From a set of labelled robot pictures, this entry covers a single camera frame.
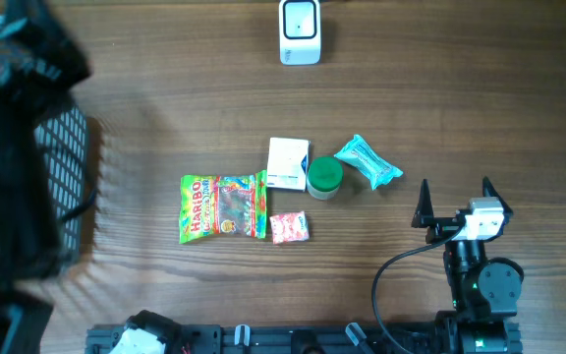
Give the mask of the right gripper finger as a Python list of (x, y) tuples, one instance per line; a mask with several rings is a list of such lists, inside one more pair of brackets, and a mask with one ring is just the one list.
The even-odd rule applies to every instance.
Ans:
[(413, 228), (428, 228), (434, 226), (434, 212), (430, 197), (429, 185), (423, 179), (420, 189), (419, 201), (411, 222)]
[(511, 218), (514, 215), (513, 209), (509, 207), (505, 200), (498, 194), (487, 176), (484, 176), (482, 178), (482, 194), (485, 197), (498, 199), (503, 208), (503, 214), (505, 218)]

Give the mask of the teal tissue pack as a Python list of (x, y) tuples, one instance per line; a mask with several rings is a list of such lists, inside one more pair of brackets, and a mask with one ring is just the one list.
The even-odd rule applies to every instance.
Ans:
[(334, 157), (357, 168), (368, 178), (373, 190), (403, 176), (400, 168), (379, 156), (360, 135), (355, 135)]

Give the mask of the green lid jar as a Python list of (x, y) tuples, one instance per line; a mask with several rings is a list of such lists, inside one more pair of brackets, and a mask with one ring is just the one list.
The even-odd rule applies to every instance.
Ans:
[(318, 200), (332, 199), (343, 180), (343, 168), (332, 156), (316, 158), (309, 166), (307, 175), (308, 192)]

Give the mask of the red white tissue pack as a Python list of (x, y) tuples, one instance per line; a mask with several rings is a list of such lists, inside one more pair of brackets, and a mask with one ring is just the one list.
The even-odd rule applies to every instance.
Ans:
[(272, 215), (269, 221), (275, 245), (310, 239), (308, 221), (303, 211)]

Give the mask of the white blue carton box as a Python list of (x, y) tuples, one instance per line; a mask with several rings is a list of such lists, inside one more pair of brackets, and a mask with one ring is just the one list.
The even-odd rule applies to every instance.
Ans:
[(304, 191), (310, 152), (309, 140), (271, 138), (267, 159), (267, 187)]

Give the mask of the Haribo gummy candy bag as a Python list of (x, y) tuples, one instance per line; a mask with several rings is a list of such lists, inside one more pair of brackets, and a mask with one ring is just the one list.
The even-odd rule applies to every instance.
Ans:
[(265, 237), (266, 171), (241, 176), (185, 175), (180, 191), (180, 243), (223, 234)]

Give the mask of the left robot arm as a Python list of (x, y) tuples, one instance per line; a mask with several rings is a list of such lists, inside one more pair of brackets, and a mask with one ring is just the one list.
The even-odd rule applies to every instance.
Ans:
[(92, 71), (44, 1), (7, 2), (0, 37), (29, 54), (0, 73), (0, 353), (37, 353), (53, 307), (15, 284), (62, 271), (70, 258), (63, 227), (96, 193), (57, 215), (43, 157), (66, 149), (39, 145), (34, 131), (73, 106), (72, 88)]

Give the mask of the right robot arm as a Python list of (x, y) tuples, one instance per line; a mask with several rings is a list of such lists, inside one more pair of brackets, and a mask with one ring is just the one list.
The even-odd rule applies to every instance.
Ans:
[(434, 320), (440, 353), (521, 353), (518, 312), (524, 271), (507, 258), (490, 258), (485, 245), (499, 238), (514, 215), (488, 178), (482, 195), (451, 217), (433, 212), (427, 181), (422, 181), (412, 226), (426, 230), (425, 241), (444, 248), (443, 264), (453, 300), (452, 311)]

